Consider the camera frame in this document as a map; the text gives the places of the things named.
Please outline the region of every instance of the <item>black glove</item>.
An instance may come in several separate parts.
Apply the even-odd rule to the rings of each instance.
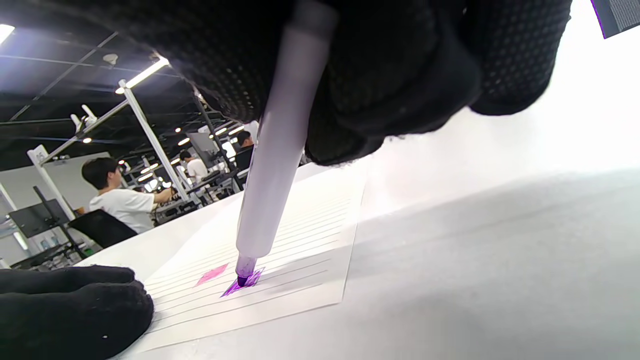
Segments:
[[[157,51],[212,108],[259,120],[293,0],[31,0]],[[339,14],[305,154],[320,165],[386,136],[442,127],[463,107],[507,115],[546,89],[572,0],[325,1]]]
[[[112,266],[61,268],[50,272],[0,270],[0,294],[69,293],[93,283],[128,284],[133,270]]]
[[[0,270],[0,354],[105,360],[149,327],[153,300],[128,268]]]
[[[140,283],[89,284],[70,293],[0,295],[3,359],[105,360],[149,327],[153,301]]]

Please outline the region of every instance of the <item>white metal frame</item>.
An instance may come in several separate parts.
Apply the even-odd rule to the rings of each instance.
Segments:
[[[160,145],[160,142],[158,141],[156,135],[154,134],[151,127],[149,126],[149,123],[147,122],[147,117],[142,112],[142,108],[140,108],[140,104],[136,100],[136,97],[133,95],[133,92],[131,91],[131,89],[126,87],[125,80],[120,80],[118,84],[122,88],[124,88],[124,96],[126,100],[116,105],[113,109],[107,111],[103,116],[99,117],[92,125],[84,129],[82,135],[88,134],[90,131],[98,127],[101,123],[106,121],[108,118],[112,117],[113,115],[118,113],[120,110],[126,108],[127,105],[129,105],[133,110],[133,113],[135,114],[136,118],[140,122],[140,126],[142,126],[142,129],[144,130],[147,138],[149,139],[151,146],[153,146],[154,150],[156,151],[157,157],[160,159],[160,162],[162,163],[163,167],[166,169],[167,174],[169,174],[169,178],[171,178],[172,184],[178,190],[178,194],[180,195],[180,198],[184,201],[188,201],[189,195],[187,195],[187,192],[185,191],[182,185],[182,182],[178,177],[178,174],[176,174],[176,172],[174,171],[173,167],[171,166],[170,160],[167,158],[166,154],[162,149],[162,146]],[[67,147],[71,146],[71,144],[79,141],[80,139],[81,138],[78,137],[78,135],[74,135],[71,139],[67,140],[64,144],[62,144],[57,149],[53,150],[51,153],[48,153],[43,145],[39,145],[37,148],[33,150],[29,150],[27,152],[27,155],[29,156],[29,159],[35,166],[36,170],[44,180],[45,184],[47,184],[47,186],[51,189],[56,200],[58,200],[58,202],[60,203],[62,210],[67,214],[67,216],[70,219],[75,218],[74,212],[71,209],[71,207],[67,204],[65,199],[62,197],[62,194],[60,193],[60,191],[58,190],[58,187],[49,176],[47,169],[44,168],[44,165],[48,161],[51,161],[54,156],[60,154]]]

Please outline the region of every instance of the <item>lined paper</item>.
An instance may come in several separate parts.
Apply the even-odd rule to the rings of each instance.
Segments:
[[[221,297],[236,279],[241,203],[230,204],[145,281],[156,313],[147,333],[126,354],[339,303],[365,173],[366,165],[359,161],[296,183],[271,253],[256,265],[263,269],[259,281]]]

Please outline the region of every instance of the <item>wall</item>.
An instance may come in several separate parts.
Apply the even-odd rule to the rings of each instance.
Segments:
[[[72,208],[80,208],[87,206],[89,200],[96,195],[96,190],[80,175],[80,169],[83,163],[89,159],[109,156],[107,152],[101,152],[98,154],[92,154],[87,156],[81,156],[79,158],[73,158],[66,161],[64,164],[55,165],[48,163],[45,165],[49,176],[58,187],[58,190],[65,197],[67,202]],[[53,199],[53,193],[44,183],[44,180],[40,177],[35,167],[24,167],[13,170],[7,170],[0,172],[0,183],[3,184],[9,196],[15,203],[15,205],[21,209],[27,206],[34,205],[40,200],[33,191],[33,187],[37,186],[47,199]],[[4,216],[9,212],[10,207],[6,204],[4,199],[0,201],[0,218],[4,219]],[[13,236],[5,236],[0,238],[0,258],[10,265],[20,260],[28,258],[32,254],[37,254],[42,251],[40,242],[47,240],[51,243],[51,238],[56,236],[59,241],[65,242],[66,238],[61,231],[47,231],[41,235],[30,238],[27,243],[31,253],[25,251],[15,241]],[[81,235],[74,235],[76,240],[81,240]]]
[[[80,175],[82,165],[89,159],[105,156],[109,156],[109,153],[102,152],[81,156],[69,159],[66,163],[60,165],[55,165],[54,163],[45,165],[49,176],[72,208],[87,206],[89,200],[96,195],[96,190]],[[54,198],[53,193],[33,166],[0,172],[0,183],[4,185],[4,188],[19,209],[40,202],[33,191],[34,186],[38,186],[47,199]]]

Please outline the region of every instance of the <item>person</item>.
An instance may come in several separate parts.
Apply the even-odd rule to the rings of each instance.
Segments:
[[[243,130],[236,135],[238,144],[240,144],[240,151],[236,154],[236,166],[238,170],[246,170],[251,165],[251,157],[253,156],[253,138],[251,133]]]
[[[102,209],[138,234],[153,228],[149,213],[154,204],[167,202],[173,196],[171,188],[158,194],[120,189],[122,175],[113,158],[87,161],[82,166],[82,177],[98,190],[98,196],[89,202],[89,211]]]
[[[207,170],[207,166],[204,165],[204,162],[201,159],[196,158],[191,155],[188,150],[183,150],[180,152],[180,160],[185,161],[187,163],[187,173],[189,177],[194,177],[196,179],[196,184],[199,183],[203,177],[207,176],[209,171]]]

